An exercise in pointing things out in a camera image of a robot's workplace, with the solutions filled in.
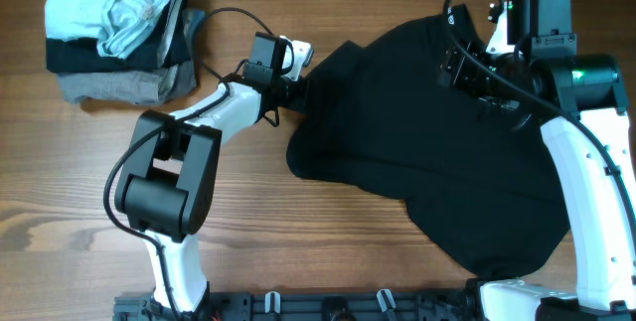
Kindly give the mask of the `black t-shirt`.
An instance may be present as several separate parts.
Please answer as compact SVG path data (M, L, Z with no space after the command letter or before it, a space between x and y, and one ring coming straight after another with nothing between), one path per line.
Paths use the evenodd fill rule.
M346 42L307 76L306 118L286 158L300 178L403 200L409 218L465 269L520 277L568 231L555 164L535 124L440 85L447 32L473 40L466 7Z

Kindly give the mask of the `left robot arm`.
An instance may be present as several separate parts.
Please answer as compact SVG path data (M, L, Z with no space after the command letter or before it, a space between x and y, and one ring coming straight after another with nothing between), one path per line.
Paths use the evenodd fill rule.
M211 208L223 144L301 95L313 47L257 33L251 55L195 105L144 112L114 168L113 202L124 229L143 240L155 286L139 302L141 320L210 320L210 283L198 232Z

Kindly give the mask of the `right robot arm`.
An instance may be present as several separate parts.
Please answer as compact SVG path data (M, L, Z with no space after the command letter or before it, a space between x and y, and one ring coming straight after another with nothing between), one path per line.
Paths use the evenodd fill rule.
M453 39L444 84L494 105L529 102L556 165L576 257L576 288L481 282L480 320L631 320L635 316L635 174L629 101L606 54L582 55L571 0L494 0L480 47Z

